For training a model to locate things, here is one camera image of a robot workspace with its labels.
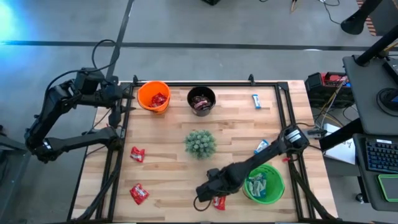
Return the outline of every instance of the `floor stripe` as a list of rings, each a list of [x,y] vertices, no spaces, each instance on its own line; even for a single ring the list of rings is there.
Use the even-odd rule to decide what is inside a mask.
[[[97,42],[74,41],[27,41],[6,40],[0,45],[49,46],[49,47],[94,47]],[[103,43],[102,47],[113,47],[112,43]],[[365,51],[368,46],[321,46],[321,45],[272,45],[272,44],[189,44],[189,43],[142,43],[123,42],[121,47],[149,49],[243,49],[243,50],[331,50],[331,51]]]

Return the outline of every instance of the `green bowl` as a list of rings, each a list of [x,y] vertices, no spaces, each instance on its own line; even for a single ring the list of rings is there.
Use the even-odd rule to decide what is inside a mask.
[[[284,180],[279,171],[269,164],[263,164],[255,168],[250,172],[249,177],[254,177],[260,172],[267,174],[266,196],[263,198],[253,197],[248,189],[248,179],[244,181],[244,194],[257,203],[265,205],[275,203],[281,198],[285,191]]]

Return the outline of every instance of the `white paper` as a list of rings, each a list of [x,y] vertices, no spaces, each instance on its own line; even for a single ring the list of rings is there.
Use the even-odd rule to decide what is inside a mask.
[[[339,127],[331,124],[325,124],[323,128],[328,131],[326,135],[339,130]],[[325,156],[355,165],[355,145],[353,139],[349,139],[327,150]]]

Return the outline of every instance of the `green spiky plant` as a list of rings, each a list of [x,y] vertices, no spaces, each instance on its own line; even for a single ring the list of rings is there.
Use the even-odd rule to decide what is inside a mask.
[[[192,131],[184,142],[185,152],[199,160],[210,158],[216,152],[215,138],[207,130]]]

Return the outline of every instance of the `keyboard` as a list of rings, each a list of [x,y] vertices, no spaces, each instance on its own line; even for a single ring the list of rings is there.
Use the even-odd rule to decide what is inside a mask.
[[[398,174],[398,144],[392,141],[366,139],[368,169]]]

